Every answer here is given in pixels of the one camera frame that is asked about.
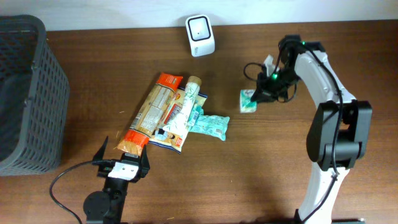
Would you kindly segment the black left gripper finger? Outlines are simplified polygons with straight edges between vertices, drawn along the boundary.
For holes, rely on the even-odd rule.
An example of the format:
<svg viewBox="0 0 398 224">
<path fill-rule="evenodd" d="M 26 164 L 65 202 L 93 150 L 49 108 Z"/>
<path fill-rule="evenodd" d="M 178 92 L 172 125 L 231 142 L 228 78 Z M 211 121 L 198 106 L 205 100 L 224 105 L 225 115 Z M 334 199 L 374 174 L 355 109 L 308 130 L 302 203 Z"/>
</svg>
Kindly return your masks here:
<svg viewBox="0 0 398 224">
<path fill-rule="evenodd" d="M 149 164 L 149 159 L 147 156 L 147 147 L 144 146 L 141 154 L 141 169 L 142 170 L 149 170 L 150 169 L 150 164 Z"/>
<path fill-rule="evenodd" d="M 105 152 L 106 146 L 108 144 L 108 139 L 109 139 L 109 137 L 106 136 L 102 146 L 98 149 L 96 154 L 93 156 L 93 161 L 102 161 L 103 160 L 104 152 Z"/>
</svg>

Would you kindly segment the small teal tissue box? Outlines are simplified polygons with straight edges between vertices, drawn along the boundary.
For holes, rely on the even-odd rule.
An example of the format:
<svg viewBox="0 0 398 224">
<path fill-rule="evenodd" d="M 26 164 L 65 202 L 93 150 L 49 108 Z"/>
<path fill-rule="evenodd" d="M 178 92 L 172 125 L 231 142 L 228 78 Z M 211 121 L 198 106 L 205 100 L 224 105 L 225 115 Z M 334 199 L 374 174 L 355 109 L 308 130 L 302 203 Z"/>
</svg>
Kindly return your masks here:
<svg viewBox="0 0 398 224">
<path fill-rule="evenodd" d="M 251 101 L 255 90 L 241 90 L 239 94 L 240 113 L 254 113 L 257 110 L 257 103 Z"/>
</svg>

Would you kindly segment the orange spaghetti package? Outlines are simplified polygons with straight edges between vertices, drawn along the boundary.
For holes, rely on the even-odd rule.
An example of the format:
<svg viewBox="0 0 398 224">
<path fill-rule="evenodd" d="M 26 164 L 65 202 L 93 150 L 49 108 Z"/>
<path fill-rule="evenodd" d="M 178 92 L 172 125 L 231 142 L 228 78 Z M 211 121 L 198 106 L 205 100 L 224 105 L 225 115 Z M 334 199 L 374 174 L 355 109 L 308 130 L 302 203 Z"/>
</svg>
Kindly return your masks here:
<svg viewBox="0 0 398 224">
<path fill-rule="evenodd" d="M 117 149 L 141 156 L 183 77 L 161 73 Z"/>
</svg>

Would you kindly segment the teal tissue pouch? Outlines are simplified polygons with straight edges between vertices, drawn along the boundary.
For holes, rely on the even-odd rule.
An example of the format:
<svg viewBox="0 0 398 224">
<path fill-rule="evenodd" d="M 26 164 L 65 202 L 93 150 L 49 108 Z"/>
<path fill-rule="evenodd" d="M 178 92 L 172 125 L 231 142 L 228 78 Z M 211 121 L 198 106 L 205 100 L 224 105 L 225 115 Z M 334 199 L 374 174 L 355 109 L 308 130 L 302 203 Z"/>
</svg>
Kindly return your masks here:
<svg viewBox="0 0 398 224">
<path fill-rule="evenodd" d="M 226 140 L 226 132 L 228 129 L 230 117 L 217 115 L 199 115 L 193 127 L 189 129 L 192 133 L 205 134 Z"/>
</svg>

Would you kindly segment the white green tube beige cap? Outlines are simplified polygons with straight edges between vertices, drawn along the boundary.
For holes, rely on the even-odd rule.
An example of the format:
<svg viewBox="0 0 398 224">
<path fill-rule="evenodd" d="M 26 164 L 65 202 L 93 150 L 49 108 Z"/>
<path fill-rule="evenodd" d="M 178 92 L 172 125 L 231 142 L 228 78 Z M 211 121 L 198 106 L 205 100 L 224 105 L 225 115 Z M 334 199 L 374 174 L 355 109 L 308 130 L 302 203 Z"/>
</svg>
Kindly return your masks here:
<svg viewBox="0 0 398 224">
<path fill-rule="evenodd" d="M 202 80 L 196 76 L 190 76 L 185 86 L 185 95 L 183 98 L 182 109 L 163 127 L 164 131 L 183 135 L 187 122 L 195 103 L 198 92 L 200 91 Z"/>
</svg>

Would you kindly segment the small teal white packet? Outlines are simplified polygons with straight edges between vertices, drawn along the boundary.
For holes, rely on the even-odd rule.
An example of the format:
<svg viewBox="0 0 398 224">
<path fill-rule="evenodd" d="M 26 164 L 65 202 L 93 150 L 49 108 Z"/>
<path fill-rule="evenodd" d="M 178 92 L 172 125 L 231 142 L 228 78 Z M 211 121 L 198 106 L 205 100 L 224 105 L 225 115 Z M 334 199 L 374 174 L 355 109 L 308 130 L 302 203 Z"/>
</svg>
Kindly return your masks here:
<svg viewBox="0 0 398 224">
<path fill-rule="evenodd" d="M 203 114 L 203 108 L 198 103 L 194 103 L 190 116 L 188 117 L 187 126 L 194 126 L 199 115 Z"/>
</svg>

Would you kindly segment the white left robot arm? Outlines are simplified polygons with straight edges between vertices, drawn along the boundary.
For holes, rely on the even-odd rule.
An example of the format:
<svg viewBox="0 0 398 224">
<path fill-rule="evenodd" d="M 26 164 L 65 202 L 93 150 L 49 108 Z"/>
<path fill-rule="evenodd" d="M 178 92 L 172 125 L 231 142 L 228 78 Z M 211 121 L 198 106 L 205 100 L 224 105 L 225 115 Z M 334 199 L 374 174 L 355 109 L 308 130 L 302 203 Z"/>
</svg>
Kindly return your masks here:
<svg viewBox="0 0 398 224">
<path fill-rule="evenodd" d="M 89 194 L 83 203 L 87 223 L 121 223 L 128 185 L 144 178 L 150 170 L 145 149 L 140 156 L 125 152 L 120 159 L 104 160 L 107 143 L 105 139 L 93 156 L 97 176 L 105 182 L 102 190 Z"/>
</svg>

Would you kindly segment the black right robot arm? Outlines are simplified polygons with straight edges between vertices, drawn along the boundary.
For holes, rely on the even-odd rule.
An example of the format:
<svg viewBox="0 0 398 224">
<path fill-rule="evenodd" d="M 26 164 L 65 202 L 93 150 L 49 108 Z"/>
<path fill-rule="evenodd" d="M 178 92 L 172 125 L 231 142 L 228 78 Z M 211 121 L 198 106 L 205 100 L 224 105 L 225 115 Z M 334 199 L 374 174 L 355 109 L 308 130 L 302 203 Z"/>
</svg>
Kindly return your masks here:
<svg viewBox="0 0 398 224">
<path fill-rule="evenodd" d="M 339 189 L 368 143 L 373 109 L 357 100 L 333 71 L 320 42 L 306 42 L 286 35 L 278 43 L 276 60 L 267 57 L 251 95 L 254 103 L 288 103 L 288 90 L 303 82 L 316 107 L 307 134 L 306 148 L 312 162 L 304 200 L 294 223 L 331 223 Z"/>
</svg>

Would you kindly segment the grey plastic mesh basket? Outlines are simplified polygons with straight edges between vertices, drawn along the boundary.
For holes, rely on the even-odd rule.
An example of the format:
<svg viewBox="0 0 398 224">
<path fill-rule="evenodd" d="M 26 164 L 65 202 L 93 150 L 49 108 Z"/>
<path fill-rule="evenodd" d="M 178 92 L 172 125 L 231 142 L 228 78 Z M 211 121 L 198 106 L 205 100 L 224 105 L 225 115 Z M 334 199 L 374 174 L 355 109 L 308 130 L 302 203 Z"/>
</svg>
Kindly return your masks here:
<svg viewBox="0 0 398 224">
<path fill-rule="evenodd" d="M 30 15 L 1 17 L 1 175 L 57 168 L 70 96 L 68 78 Z"/>
</svg>

